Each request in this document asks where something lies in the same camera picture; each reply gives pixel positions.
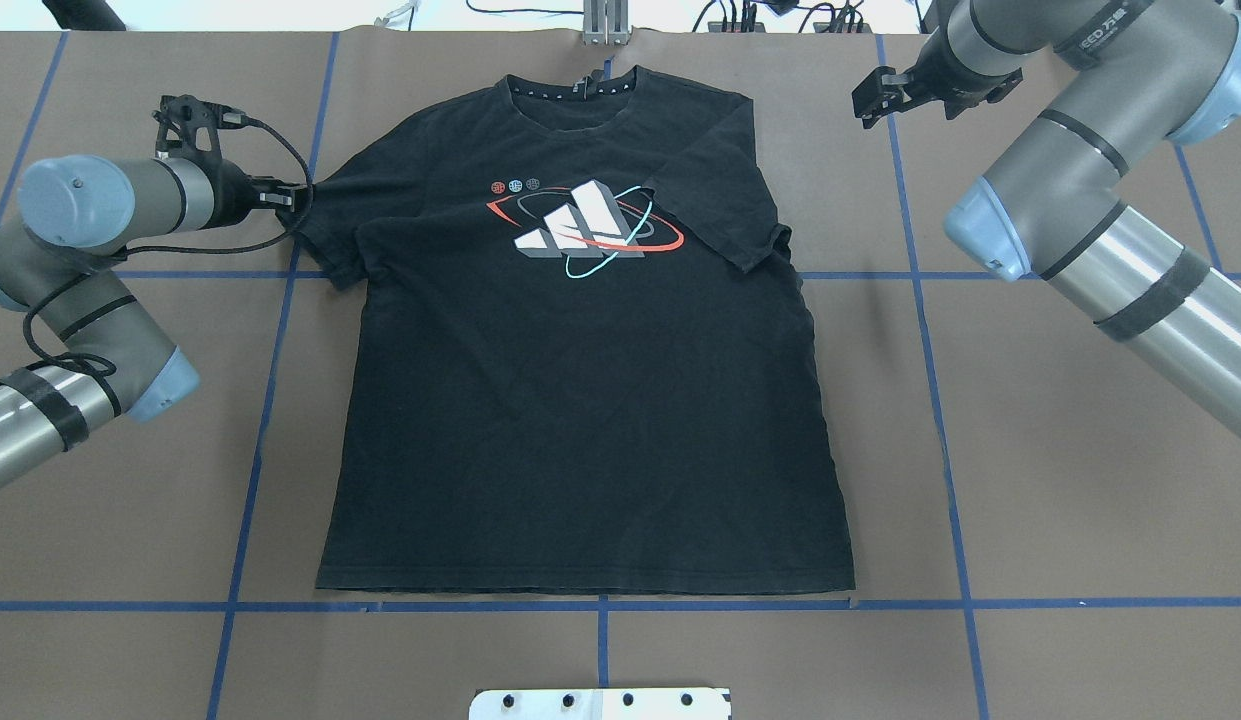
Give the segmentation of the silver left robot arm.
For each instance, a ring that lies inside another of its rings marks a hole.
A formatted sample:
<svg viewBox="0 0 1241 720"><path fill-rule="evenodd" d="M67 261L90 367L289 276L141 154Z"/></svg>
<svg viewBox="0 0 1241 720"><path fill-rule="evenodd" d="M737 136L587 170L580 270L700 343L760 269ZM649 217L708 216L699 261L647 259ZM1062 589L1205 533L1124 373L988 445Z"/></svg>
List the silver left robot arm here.
<svg viewBox="0 0 1241 720"><path fill-rule="evenodd" d="M199 387L177 343L115 274L137 241L240 223L256 209L303 209L311 182L249 176L230 161L107 159L36 161L19 187L19 215L0 225L0 307L35 319L63 345L0 379L0 489L103 425L148 421Z"/></svg>

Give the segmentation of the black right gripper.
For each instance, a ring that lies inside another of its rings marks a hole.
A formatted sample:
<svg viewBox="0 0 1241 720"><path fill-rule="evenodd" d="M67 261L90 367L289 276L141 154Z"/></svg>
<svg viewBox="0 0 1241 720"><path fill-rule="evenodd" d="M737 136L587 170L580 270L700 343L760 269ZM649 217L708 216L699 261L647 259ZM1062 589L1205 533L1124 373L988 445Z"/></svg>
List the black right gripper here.
<svg viewBox="0 0 1241 720"><path fill-rule="evenodd" d="M980 102L997 104L1003 101L1016 91L1023 78L1021 68L994 76L968 68L956 55L946 31L937 29L911 70L871 70L853 91L853 110L859 113L862 129L872 129L890 115L939 101L944 106L944 118L953 120Z"/></svg>

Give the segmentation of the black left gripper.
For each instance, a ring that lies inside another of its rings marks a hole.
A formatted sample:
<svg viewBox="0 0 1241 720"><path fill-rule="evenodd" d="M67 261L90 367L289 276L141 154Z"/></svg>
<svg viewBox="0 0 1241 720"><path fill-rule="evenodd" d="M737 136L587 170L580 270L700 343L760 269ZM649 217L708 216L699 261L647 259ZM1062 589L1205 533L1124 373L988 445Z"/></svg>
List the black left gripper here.
<svg viewBox="0 0 1241 720"><path fill-rule="evenodd" d="M251 211L269 209L300 214L309 209L313 182L285 182L280 178L249 176L232 161L213 163L212 227L241 223Z"/></svg>

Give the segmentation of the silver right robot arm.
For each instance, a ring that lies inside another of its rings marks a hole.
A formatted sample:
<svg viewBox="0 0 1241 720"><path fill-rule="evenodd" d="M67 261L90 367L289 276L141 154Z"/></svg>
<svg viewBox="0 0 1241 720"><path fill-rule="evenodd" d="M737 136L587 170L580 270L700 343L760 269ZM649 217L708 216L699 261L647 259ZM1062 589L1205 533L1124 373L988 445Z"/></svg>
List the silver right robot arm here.
<svg viewBox="0 0 1241 720"><path fill-rule="evenodd" d="M864 128L941 102L1003 101L1054 51L1073 79L946 214L1004 281L1035 274L1241 438L1241 288L1114 187L1160 142L1241 117L1241 17L1214 1L958 1L908 70L853 91Z"/></svg>

